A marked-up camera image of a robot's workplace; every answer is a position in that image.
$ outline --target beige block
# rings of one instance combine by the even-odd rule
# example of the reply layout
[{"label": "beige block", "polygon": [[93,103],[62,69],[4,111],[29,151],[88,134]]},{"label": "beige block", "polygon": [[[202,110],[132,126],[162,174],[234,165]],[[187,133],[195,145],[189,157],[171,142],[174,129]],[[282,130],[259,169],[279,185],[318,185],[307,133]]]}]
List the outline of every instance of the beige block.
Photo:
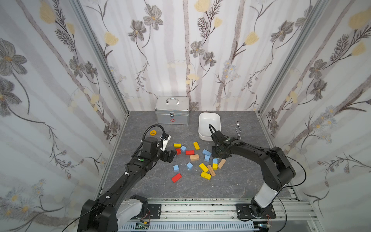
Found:
[{"label": "beige block", "polygon": [[222,159],[220,162],[219,162],[219,164],[218,164],[218,168],[222,168],[223,167],[223,165],[224,165],[224,163],[226,162],[226,160],[225,159]]},{"label": "beige block", "polygon": [[196,160],[199,160],[200,159],[200,157],[198,156],[198,154],[191,155],[189,157],[190,157],[191,161],[196,161]]},{"label": "beige block", "polygon": [[211,176],[215,176],[215,172],[210,164],[207,166],[207,168],[209,169]]}]

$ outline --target gray marble table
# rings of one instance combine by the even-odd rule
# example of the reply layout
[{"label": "gray marble table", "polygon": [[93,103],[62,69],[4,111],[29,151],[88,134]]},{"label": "gray marble table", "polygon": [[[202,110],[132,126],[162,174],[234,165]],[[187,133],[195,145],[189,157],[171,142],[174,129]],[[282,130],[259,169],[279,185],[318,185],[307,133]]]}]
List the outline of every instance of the gray marble table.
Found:
[{"label": "gray marble table", "polygon": [[[138,194],[146,198],[252,198],[263,184],[262,173],[258,164],[238,155],[227,159],[222,169],[215,171],[216,176],[206,180],[201,175],[199,164],[211,164],[204,161],[203,149],[211,152],[213,142],[204,141],[198,135],[198,117],[201,112],[191,111],[188,125],[162,124],[165,132],[171,135],[167,149],[175,149],[174,143],[181,143],[188,150],[194,150],[193,142],[198,142],[200,160],[192,162],[193,169],[187,169],[189,156],[177,155],[172,163],[164,163],[161,160],[157,165],[140,180],[126,195],[129,198]],[[260,147],[269,147],[259,121],[253,111],[219,111],[221,118],[221,131],[229,137],[237,136],[235,131],[237,120],[240,122],[241,139],[247,143]],[[109,170],[104,191],[108,190],[117,179],[125,172],[124,165],[130,161],[131,155],[139,146],[144,131],[151,125],[156,124],[154,111],[131,111],[128,122],[124,129],[116,155]],[[160,128],[154,128],[161,135]],[[171,178],[177,173],[173,165],[179,165],[183,176],[178,182],[173,183]],[[282,197],[289,197],[285,190],[280,193]]]}]

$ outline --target white bowl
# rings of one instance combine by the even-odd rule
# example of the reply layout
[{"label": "white bowl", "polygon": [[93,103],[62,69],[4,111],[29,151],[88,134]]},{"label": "white bowl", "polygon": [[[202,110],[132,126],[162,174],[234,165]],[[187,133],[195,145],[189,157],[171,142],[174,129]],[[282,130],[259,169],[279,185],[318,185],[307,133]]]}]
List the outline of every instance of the white bowl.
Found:
[{"label": "white bowl", "polygon": [[206,141],[213,140],[211,138],[209,124],[213,125],[217,131],[221,131],[220,116],[216,113],[203,112],[198,119],[198,134],[200,135],[200,139]]}]

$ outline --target metal first aid box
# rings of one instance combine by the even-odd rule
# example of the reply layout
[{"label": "metal first aid box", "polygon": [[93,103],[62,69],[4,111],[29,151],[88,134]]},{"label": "metal first aid box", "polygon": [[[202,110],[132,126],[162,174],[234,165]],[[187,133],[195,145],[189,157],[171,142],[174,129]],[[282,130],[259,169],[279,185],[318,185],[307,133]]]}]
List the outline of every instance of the metal first aid box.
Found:
[{"label": "metal first aid box", "polygon": [[188,125],[189,97],[159,96],[155,113],[158,123]]}]

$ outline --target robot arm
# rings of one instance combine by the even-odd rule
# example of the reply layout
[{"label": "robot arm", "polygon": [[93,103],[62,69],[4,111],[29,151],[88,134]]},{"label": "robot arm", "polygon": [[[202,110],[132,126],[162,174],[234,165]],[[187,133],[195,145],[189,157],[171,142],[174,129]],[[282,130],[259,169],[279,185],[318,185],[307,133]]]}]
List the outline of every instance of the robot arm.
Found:
[{"label": "robot arm", "polygon": [[[145,137],[153,127],[162,129],[160,141],[154,137]],[[134,152],[130,162],[125,165],[125,173],[95,201],[87,200],[82,206],[78,232],[117,231],[118,224],[122,225],[135,216],[142,218],[146,215],[148,201],[144,197],[134,195],[126,204],[121,206],[121,203],[125,195],[156,165],[158,160],[169,163],[173,161],[176,151],[165,150],[170,138],[171,136],[165,133],[161,125],[152,125],[145,131],[141,145]]]},{"label": "robot arm", "polygon": [[237,138],[223,135],[211,124],[209,128],[215,143],[212,147],[213,157],[226,159],[231,154],[236,154],[260,165],[264,183],[258,194],[251,200],[250,212],[256,218],[265,215],[266,208],[270,206],[279,191],[295,177],[295,170],[289,160],[279,147],[270,149],[253,146]]}]

